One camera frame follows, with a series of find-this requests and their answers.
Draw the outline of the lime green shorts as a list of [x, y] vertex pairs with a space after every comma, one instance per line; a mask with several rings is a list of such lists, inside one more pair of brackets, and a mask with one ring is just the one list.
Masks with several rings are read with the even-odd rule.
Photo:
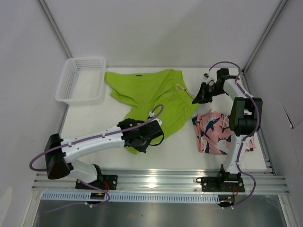
[[135, 74], [106, 72], [105, 81], [112, 88], [111, 96], [131, 107], [125, 118], [146, 121], [157, 105], [164, 106], [158, 117], [164, 134], [153, 139], [153, 145], [179, 131], [198, 108], [192, 103], [180, 70]]

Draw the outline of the pink shark print shorts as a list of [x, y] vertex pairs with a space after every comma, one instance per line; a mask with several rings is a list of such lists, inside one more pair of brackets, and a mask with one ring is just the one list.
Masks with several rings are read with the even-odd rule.
[[197, 151], [212, 155], [227, 155], [232, 142], [229, 116], [209, 110], [191, 119], [196, 133]]

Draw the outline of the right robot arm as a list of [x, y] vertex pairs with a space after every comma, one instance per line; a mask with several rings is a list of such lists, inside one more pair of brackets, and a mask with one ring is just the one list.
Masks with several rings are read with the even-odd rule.
[[192, 103], [211, 103], [214, 96], [223, 94], [227, 94], [233, 101], [229, 115], [231, 146], [216, 179], [217, 187], [226, 191], [233, 186], [233, 182], [238, 182], [243, 174], [241, 171], [243, 149], [260, 128], [263, 101], [245, 90], [238, 83], [239, 75], [231, 76], [227, 68], [219, 69], [216, 74], [216, 81], [208, 79], [201, 84]]

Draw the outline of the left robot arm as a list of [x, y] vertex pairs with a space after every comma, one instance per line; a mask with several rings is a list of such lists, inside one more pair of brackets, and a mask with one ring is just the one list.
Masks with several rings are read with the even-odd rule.
[[104, 181], [100, 167], [83, 163], [79, 158], [122, 147], [146, 153], [154, 139], [164, 139], [161, 125], [162, 121], [158, 118], [149, 118], [146, 122], [128, 118], [102, 132], [78, 139], [62, 139], [59, 134], [54, 134], [45, 147], [47, 178], [58, 180], [68, 176], [77, 179], [80, 184], [86, 183], [90, 188], [98, 189]]

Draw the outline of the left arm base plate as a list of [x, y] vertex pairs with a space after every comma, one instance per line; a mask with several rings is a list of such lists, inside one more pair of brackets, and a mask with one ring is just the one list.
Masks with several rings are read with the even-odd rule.
[[104, 191], [116, 190], [118, 183], [117, 175], [103, 175], [102, 177], [102, 180], [95, 180], [94, 182], [88, 183], [88, 186], [80, 180], [77, 180], [75, 188], [78, 190], [93, 190], [95, 188]]

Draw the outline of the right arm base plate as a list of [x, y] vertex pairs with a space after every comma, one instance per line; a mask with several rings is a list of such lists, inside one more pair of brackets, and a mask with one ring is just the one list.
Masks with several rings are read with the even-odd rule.
[[245, 192], [245, 187], [241, 174], [231, 174], [229, 176], [218, 174], [217, 176], [204, 176], [196, 178], [196, 182], [201, 184], [203, 192]]

